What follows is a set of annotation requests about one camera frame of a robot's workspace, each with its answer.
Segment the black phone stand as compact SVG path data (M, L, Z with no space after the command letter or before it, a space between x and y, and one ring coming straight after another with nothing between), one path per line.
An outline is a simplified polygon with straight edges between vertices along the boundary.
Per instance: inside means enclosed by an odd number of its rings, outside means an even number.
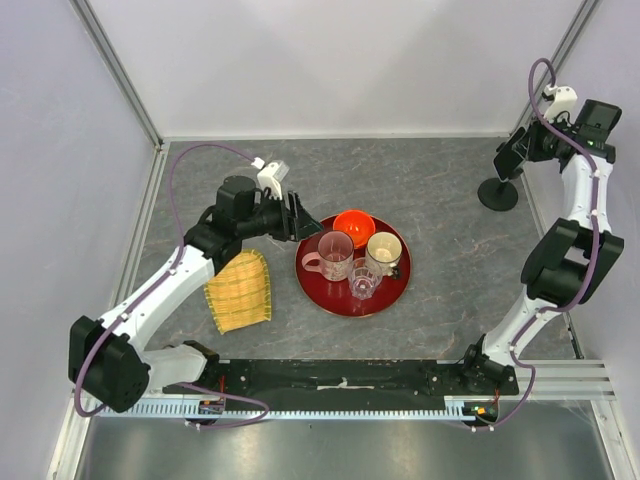
M519 199L516 187L509 181L502 182L499 178L484 180L478 187L477 197L482 205L497 212L512 210Z

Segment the black smartphone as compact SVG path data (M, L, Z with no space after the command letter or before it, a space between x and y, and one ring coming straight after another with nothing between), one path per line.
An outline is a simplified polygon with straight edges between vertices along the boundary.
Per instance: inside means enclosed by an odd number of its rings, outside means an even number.
M522 165L527 160L528 146L528 132L524 127L520 127L496 149L493 165L502 182L514 180L522 173Z

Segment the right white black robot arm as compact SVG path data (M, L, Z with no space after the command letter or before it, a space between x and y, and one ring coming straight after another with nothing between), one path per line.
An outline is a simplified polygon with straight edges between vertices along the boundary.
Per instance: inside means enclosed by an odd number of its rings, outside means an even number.
M515 369L533 338L555 317L593 295L624 249L609 225L607 182L616 149L607 140L622 115L620 107L592 99L577 118L566 110L552 119L534 118L496 150L496 175L477 191L494 211L512 209L513 185L526 162L556 160L564 188L563 215L529 254L522 293L503 320L467 349L458 381L467 392L517 391Z

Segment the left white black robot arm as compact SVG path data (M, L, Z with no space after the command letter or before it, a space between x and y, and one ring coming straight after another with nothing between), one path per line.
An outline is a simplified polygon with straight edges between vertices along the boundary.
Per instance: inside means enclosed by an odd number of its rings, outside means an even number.
M74 401L88 393L122 413L148 391L170 385L187 383L198 393L211 392L220 378L213 351L195 341L151 351L151 337L195 290L222 272L243 241L269 235L300 242L322 229L296 193L280 199L248 177L226 178L214 205L154 275L99 319L82 316L74 322L68 355Z

